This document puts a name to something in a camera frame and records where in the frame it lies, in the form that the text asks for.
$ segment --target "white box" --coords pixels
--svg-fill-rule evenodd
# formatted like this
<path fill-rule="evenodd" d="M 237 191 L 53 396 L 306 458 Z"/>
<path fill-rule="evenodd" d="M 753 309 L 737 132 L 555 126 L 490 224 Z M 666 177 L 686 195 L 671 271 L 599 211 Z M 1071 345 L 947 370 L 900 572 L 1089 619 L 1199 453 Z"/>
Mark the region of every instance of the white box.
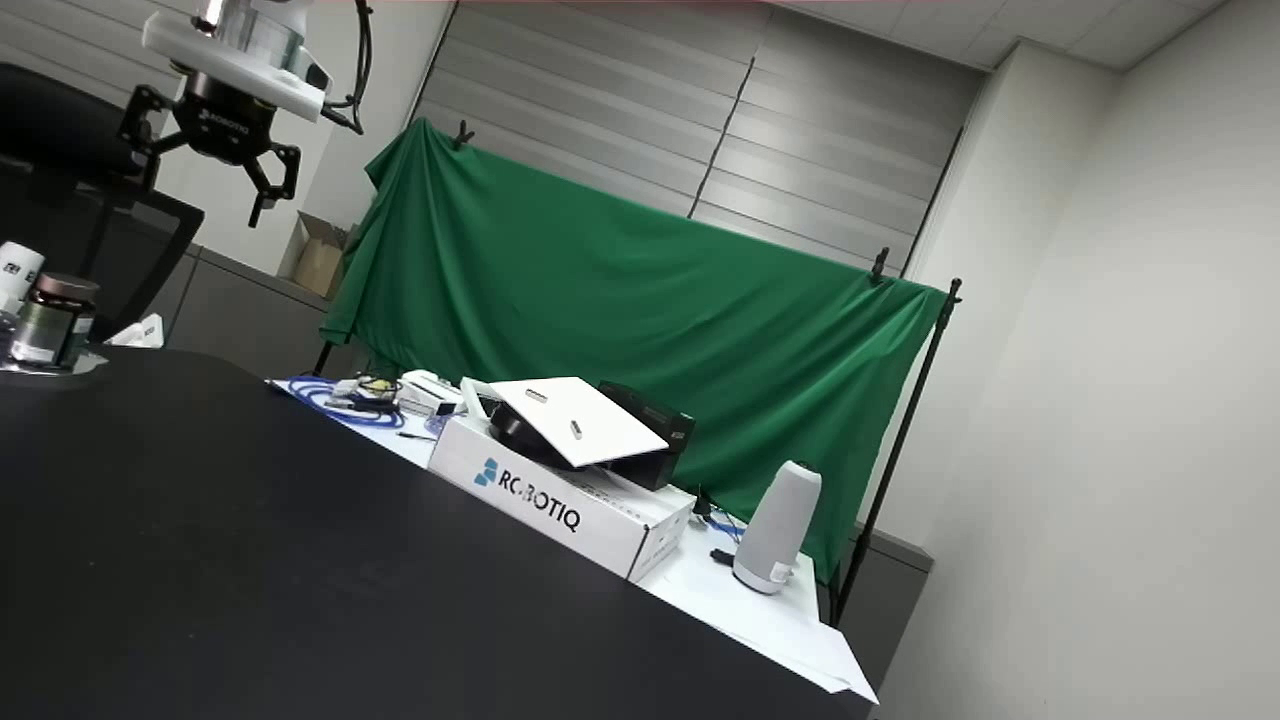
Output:
<path fill-rule="evenodd" d="M 469 420 L 448 420 L 429 469 L 626 580 L 679 550 L 692 513 L 671 486 L 646 493 L 603 474 L 550 474 Z"/>

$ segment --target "logo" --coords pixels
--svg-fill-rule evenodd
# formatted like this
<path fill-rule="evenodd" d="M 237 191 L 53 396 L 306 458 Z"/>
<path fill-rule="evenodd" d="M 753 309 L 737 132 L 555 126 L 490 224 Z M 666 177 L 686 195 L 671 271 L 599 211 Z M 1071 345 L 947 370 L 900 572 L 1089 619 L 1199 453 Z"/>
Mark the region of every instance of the logo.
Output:
<path fill-rule="evenodd" d="M 561 495 L 550 495 L 550 493 L 544 493 L 544 490 L 534 490 L 534 486 L 522 486 L 522 476 L 499 469 L 494 460 L 485 460 L 485 464 L 481 464 L 475 486 L 481 486 L 481 490 L 490 490 L 490 486 L 494 486 L 494 490 L 526 500 L 541 516 L 550 516 L 550 520 L 563 526 L 568 532 L 577 532 L 577 530 L 584 526 L 584 516 L 579 516 L 570 503 L 563 503 Z"/>

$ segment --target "table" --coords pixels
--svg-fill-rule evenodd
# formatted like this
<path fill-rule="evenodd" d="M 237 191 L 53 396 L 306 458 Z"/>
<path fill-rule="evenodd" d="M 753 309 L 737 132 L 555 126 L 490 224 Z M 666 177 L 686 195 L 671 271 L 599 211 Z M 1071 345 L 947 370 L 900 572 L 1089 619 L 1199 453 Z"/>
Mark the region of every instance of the table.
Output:
<path fill-rule="evenodd" d="M 0 377 L 0 716 L 860 716 L 204 358 Z"/>

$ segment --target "black chair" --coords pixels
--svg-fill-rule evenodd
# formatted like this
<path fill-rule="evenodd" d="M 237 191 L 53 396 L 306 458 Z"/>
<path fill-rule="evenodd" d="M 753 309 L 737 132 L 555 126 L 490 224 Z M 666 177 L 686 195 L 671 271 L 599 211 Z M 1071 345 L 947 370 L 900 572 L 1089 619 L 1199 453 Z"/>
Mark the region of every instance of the black chair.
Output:
<path fill-rule="evenodd" d="M 149 314 L 204 224 L 200 209 L 149 187 L 151 168 L 121 144 L 121 115 L 0 70 L 0 242 L 44 252 L 46 271 L 99 280 L 95 337 Z"/>

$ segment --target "ceiling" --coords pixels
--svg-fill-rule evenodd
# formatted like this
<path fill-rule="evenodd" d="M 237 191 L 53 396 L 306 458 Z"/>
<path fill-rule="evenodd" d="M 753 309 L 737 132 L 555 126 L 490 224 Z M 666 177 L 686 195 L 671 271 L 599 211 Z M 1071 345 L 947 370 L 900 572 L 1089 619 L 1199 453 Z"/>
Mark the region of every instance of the ceiling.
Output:
<path fill-rule="evenodd" d="M 771 0 L 967 70 L 995 70 L 1015 39 L 1131 70 L 1222 0 Z"/>

